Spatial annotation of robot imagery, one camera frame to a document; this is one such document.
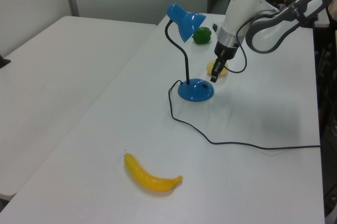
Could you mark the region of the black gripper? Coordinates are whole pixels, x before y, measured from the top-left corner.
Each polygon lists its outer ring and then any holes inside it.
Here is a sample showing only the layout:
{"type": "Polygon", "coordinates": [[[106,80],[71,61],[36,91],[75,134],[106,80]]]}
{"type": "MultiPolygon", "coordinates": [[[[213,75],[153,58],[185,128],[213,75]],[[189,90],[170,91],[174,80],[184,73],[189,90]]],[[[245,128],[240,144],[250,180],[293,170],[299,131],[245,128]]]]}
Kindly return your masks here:
{"type": "Polygon", "coordinates": [[[239,48],[238,43],[225,46],[217,41],[214,53],[217,59],[214,61],[211,68],[211,81],[216,82],[219,76],[225,76],[227,74],[227,60],[231,60],[235,57],[236,51],[239,48]]]}

